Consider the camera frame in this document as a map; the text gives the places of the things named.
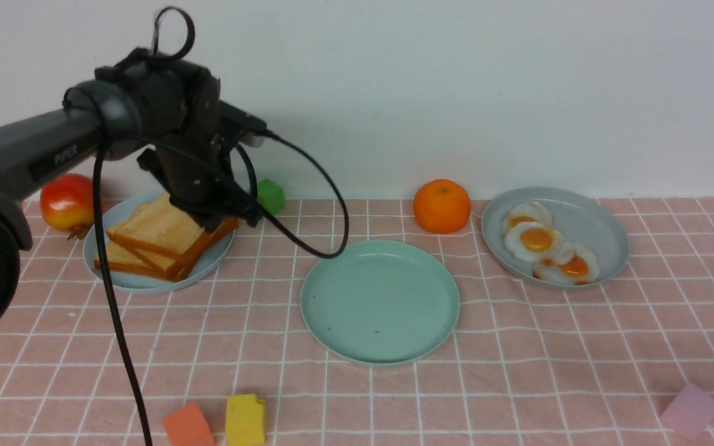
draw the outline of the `white wall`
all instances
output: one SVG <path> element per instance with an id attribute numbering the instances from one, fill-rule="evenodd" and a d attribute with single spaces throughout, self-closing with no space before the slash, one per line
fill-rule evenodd
<path id="1" fill-rule="evenodd" d="M 0 125 L 59 108 L 66 87 L 149 45 L 166 3 L 0 0 Z M 714 194 L 714 1 L 175 4 L 223 99 L 306 147 L 345 195 L 405 196 L 437 177 L 475 196 Z M 162 36 L 178 48 L 181 20 Z M 290 151 L 252 153 L 289 195 L 329 196 Z M 105 174 L 116 195 L 153 186 L 134 163 Z"/>

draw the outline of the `plate rim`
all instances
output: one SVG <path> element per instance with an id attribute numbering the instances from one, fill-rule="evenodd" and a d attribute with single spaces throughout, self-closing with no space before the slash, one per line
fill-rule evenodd
<path id="1" fill-rule="evenodd" d="M 626 242 L 626 244 L 625 244 L 626 255 L 624 256 L 624 260 L 621 263 L 621 265 L 617 268 L 617 270 L 613 271 L 612 274 L 607 276 L 605 279 L 597 280 L 596 282 L 592 282 L 587 285 L 559 285 L 556 283 L 546 282 L 541 279 L 536 279 L 535 277 L 530 276 L 529 274 L 525 274 L 523 271 L 519 271 L 518 269 L 514 268 L 514 266 L 509 265 L 507 262 L 505 262 L 504 259 L 502 259 L 502 257 L 498 256 L 496 251 L 494 249 L 492 249 L 492 245 L 490 245 L 490 241 L 488 240 L 487 233 L 484 231 L 484 221 L 487 219 L 487 215 L 490 213 L 490 208 L 492 207 L 492 203 L 494 203 L 494 201 L 498 200 L 499 198 L 503 198 L 506 195 L 519 193 L 519 192 L 526 191 L 526 190 L 532 190 L 532 191 L 533 190 L 552 190 L 552 191 L 558 192 L 559 194 L 573 195 L 576 198 L 590 201 L 590 203 L 593 203 L 593 205 L 596 206 L 596 209 L 598 209 L 598 211 L 604 212 L 607 217 L 610 217 L 610 219 L 615 223 L 615 225 L 618 226 L 618 229 L 620 229 L 621 234 L 624 234 L 624 240 Z M 629 265 L 629 262 L 630 262 L 630 256 L 632 254 L 632 243 L 630 240 L 630 235 L 627 234 L 627 230 L 624 229 L 624 226 L 621 224 L 621 221 L 618 220 L 618 218 L 615 215 L 613 215 L 613 212 L 608 211 L 606 207 L 604 207 L 597 201 L 593 200 L 592 198 L 586 197 L 586 195 L 578 194 L 577 192 L 573 192 L 572 190 L 561 189 L 558 187 L 549 187 L 549 186 L 518 187 L 516 189 L 506 190 L 505 192 L 502 192 L 501 194 L 496 195 L 495 198 L 492 198 L 490 200 L 490 202 L 487 203 L 487 206 L 484 208 L 484 212 L 481 215 L 481 235 L 482 235 L 482 238 L 484 239 L 484 243 L 487 245 L 488 251 L 490 251 L 490 256 L 492 256 L 493 259 L 496 262 L 498 262 L 498 264 L 501 265 L 501 267 L 505 271 L 507 271 L 508 273 L 512 274 L 515 277 L 518 277 L 518 279 L 521 279 L 524 282 L 532 283 L 533 285 L 543 286 L 544 288 L 549 288 L 550 290 L 582 291 L 582 290 L 589 290 L 591 288 L 595 288 L 597 286 L 603 285 L 604 283 L 607 283 L 607 282 L 615 279 L 615 277 L 617 277 L 619 274 L 621 274 L 622 271 L 624 271 L 624 269 L 627 268 L 627 265 Z"/>
<path id="2" fill-rule="evenodd" d="M 310 268 L 310 271 L 306 274 L 305 279 L 302 282 L 302 288 L 299 291 L 299 311 L 301 313 L 303 321 L 305 322 L 305 327 L 307 327 L 308 332 L 311 333 L 312 336 L 314 336 L 315 340 L 318 341 L 319 344 L 321 344 L 329 352 L 332 352 L 335 355 L 337 355 L 339 358 L 343 358 L 347 362 L 352 362 L 352 364 L 360 364 L 360 365 L 365 365 L 365 366 L 369 366 L 369 367 L 397 367 L 397 366 L 402 366 L 405 364 L 411 364 L 412 362 L 420 361 L 420 359 L 425 358 L 426 356 L 431 355 L 431 353 L 436 352 L 439 348 L 441 348 L 445 344 L 445 342 L 448 339 L 450 339 L 451 337 L 454 336 L 454 333 L 456 332 L 456 326 L 459 324 L 459 316 L 461 315 L 461 311 L 462 311 L 462 297 L 461 297 L 461 294 L 459 293 L 459 286 L 456 284 L 456 280 L 454 279 L 453 274 L 451 274 L 451 272 L 448 271 L 448 269 L 445 267 L 444 263 L 437 260 L 437 257 L 434 257 L 432 254 L 425 252 L 423 249 L 420 249 L 419 247 L 414 246 L 414 245 L 409 245 L 409 243 L 405 243 L 402 241 L 397 241 L 397 240 L 362 240 L 362 241 L 358 241 L 355 243 L 349 243 L 348 246 L 346 246 L 346 248 L 349 248 L 354 245 L 402 245 L 405 247 L 405 249 L 412 249 L 413 251 L 418 251 L 421 254 L 423 254 L 427 257 L 430 257 L 432 260 L 434 260 L 434 262 L 437 262 L 437 265 L 439 265 L 439 267 L 442 268 L 443 271 L 445 271 L 445 273 L 448 276 L 448 279 L 449 279 L 448 283 L 447 283 L 448 286 L 451 286 L 451 285 L 453 286 L 454 301 L 455 301 L 454 303 L 456 303 L 456 314 L 454 314 L 453 323 L 450 324 L 450 326 L 447 328 L 447 330 L 446 330 L 447 335 L 443 336 L 443 338 L 440 339 L 440 341 L 436 345 L 433 345 L 425 353 L 418 355 L 418 356 L 414 356 L 412 358 L 404 359 L 404 361 L 393 361 L 393 362 L 361 361 L 361 359 L 355 359 L 355 358 L 349 357 L 348 355 L 345 355 L 344 353 L 340 353 L 337 350 L 334 350 L 334 348 L 330 347 L 325 341 L 323 341 L 323 339 L 321 339 L 320 336 L 317 335 L 315 330 L 313 330 L 310 327 L 308 318 L 306 317 L 306 312 L 305 312 L 305 310 L 303 310 L 304 306 L 302 303 L 303 303 L 303 300 L 305 300 L 305 296 L 306 296 L 305 290 L 306 290 L 306 285 L 308 284 L 308 279 L 311 276 L 312 272 L 315 271 L 316 268 L 323 268 L 323 266 L 321 266 L 325 263 L 325 262 L 323 262 L 323 260 L 327 260 L 327 259 L 319 259 L 317 262 L 315 262 L 315 265 L 312 266 L 312 268 Z"/>
<path id="3" fill-rule="evenodd" d="M 107 215 L 109 212 L 114 211 L 114 209 L 127 205 L 130 206 L 130 203 L 144 203 L 145 201 L 151 200 L 151 198 L 156 198 L 159 195 L 162 194 L 164 190 L 162 189 L 153 189 L 149 190 L 147 192 L 144 192 L 140 195 L 136 195 L 130 198 L 127 198 L 126 200 L 121 201 L 120 203 L 117 203 L 117 205 L 113 206 L 111 209 L 109 209 L 107 212 L 104 212 L 104 215 Z M 90 227 L 90 231 L 88 231 L 88 236 L 85 237 L 84 243 L 82 245 L 82 259 L 84 260 L 84 265 L 87 267 L 87 270 L 90 271 L 91 274 L 96 278 L 97 281 L 102 281 L 102 277 L 99 277 L 98 274 L 95 273 L 94 271 L 94 266 L 92 265 L 92 261 L 88 260 L 87 257 L 85 256 L 85 246 L 87 246 L 88 243 L 94 243 L 93 240 L 95 240 L 95 225 Z M 211 263 L 211 269 L 209 271 L 201 271 L 198 274 L 202 274 L 202 276 L 199 279 L 194 279 L 194 276 L 187 277 L 186 279 L 180 281 L 180 282 L 169 282 L 169 281 L 164 281 L 166 282 L 164 285 L 161 286 L 151 286 L 147 288 L 131 288 L 128 286 L 120 286 L 117 285 L 116 283 L 113 283 L 112 286 L 115 290 L 123 291 L 126 293 L 131 293 L 131 294 L 161 294 L 161 293 L 170 293 L 173 291 L 178 291 L 181 290 L 182 288 L 186 288 L 187 286 L 194 285 L 196 282 L 199 282 L 202 280 L 206 274 L 209 274 L 211 271 L 213 271 L 214 268 L 216 268 L 217 265 L 220 265 L 222 263 L 222 260 L 224 257 L 226 257 L 227 252 L 230 250 L 230 246 L 233 244 L 233 240 L 235 239 L 236 232 L 231 232 L 230 234 L 227 234 L 226 237 L 224 237 L 219 243 L 224 242 L 224 249 L 222 250 L 222 254 L 218 256 L 212 263 Z"/>

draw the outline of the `egg white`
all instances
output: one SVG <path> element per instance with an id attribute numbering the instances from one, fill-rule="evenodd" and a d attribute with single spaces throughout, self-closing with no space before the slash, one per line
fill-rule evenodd
<path id="1" fill-rule="evenodd" d="M 514 206 L 503 219 L 503 233 L 506 234 L 511 228 L 511 221 L 519 217 L 529 217 L 537 223 L 545 226 L 553 226 L 553 214 L 538 201 L 526 201 Z"/>
<path id="2" fill-rule="evenodd" d="M 519 237 L 528 229 L 544 229 L 550 232 L 550 236 L 552 236 L 553 239 L 552 246 L 550 246 L 547 251 L 542 252 L 533 252 L 525 248 Z M 544 262 L 547 265 L 552 265 L 553 263 L 555 263 L 555 265 L 564 265 L 564 263 L 569 262 L 572 260 L 572 257 L 575 256 L 575 246 L 573 246 L 572 242 L 567 240 L 561 232 L 555 228 L 534 221 L 524 221 L 508 229 L 503 237 L 503 242 L 505 248 L 508 249 L 516 259 L 526 263 Z"/>
<path id="3" fill-rule="evenodd" d="M 586 276 L 569 277 L 561 271 L 558 265 L 545 266 L 542 265 L 542 263 L 534 263 L 533 276 L 536 277 L 536 279 L 558 285 L 583 285 L 596 282 L 601 273 L 597 254 L 586 245 L 574 243 L 573 246 L 575 246 L 575 256 L 583 257 L 583 259 L 586 260 L 587 266 L 589 266 L 589 273 Z"/>

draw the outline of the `pink cube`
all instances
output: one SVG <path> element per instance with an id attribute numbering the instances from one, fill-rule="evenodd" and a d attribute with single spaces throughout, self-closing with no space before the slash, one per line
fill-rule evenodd
<path id="1" fill-rule="evenodd" d="M 693 383 L 688 383 L 671 401 L 660 421 L 688 440 L 696 440 L 714 418 L 714 398 Z"/>

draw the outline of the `green plate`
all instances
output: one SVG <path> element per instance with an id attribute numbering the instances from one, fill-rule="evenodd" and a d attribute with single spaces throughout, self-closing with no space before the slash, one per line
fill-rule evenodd
<path id="1" fill-rule="evenodd" d="M 388 240 L 352 243 L 320 260 L 301 291 L 315 338 L 352 362 L 390 366 L 437 350 L 459 319 L 459 291 L 442 263 Z"/>

